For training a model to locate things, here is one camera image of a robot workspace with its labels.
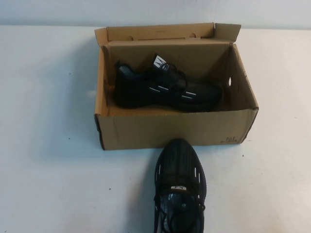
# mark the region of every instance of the black shoe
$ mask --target black shoe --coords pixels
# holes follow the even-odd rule
[[[172,140],[155,167],[154,233],[203,233],[206,180],[192,146]]]
[[[135,73],[128,65],[117,64],[116,68],[114,100],[122,108],[160,104],[203,112],[212,110],[222,97],[219,86],[186,77],[158,55],[153,67],[144,73]]]

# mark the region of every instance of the white table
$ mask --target white table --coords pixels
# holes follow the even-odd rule
[[[0,26],[0,233],[152,233],[161,150],[103,151],[91,27]],[[195,147],[206,233],[311,230],[311,31],[241,30],[246,141]]]

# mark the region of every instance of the box lid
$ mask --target box lid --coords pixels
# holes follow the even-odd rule
[[[235,42],[241,25],[196,23],[156,26],[107,27],[95,30],[99,46],[109,41],[216,38]]]

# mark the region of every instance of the shoe upper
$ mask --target shoe upper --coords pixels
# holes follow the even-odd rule
[[[154,233],[203,233],[206,180],[192,146],[172,140],[155,168]]]
[[[209,104],[213,107],[222,98],[222,89],[219,85],[188,77],[158,55],[155,57],[153,67],[144,73],[135,73],[127,65],[118,65],[117,79],[131,82],[135,85],[132,89],[141,96],[180,104]]]

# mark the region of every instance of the cardboard box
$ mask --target cardboard box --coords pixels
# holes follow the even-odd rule
[[[184,138],[192,145],[243,142],[259,107],[234,44],[240,28],[202,23],[96,30],[100,49],[95,122],[102,148],[161,148],[173,138]],[[143,71],[151,67],[155,53],[186,75],[221,82],[224,97],[219,106],[205,113],[161,106],[119,108],[112,99],[115,63]]]

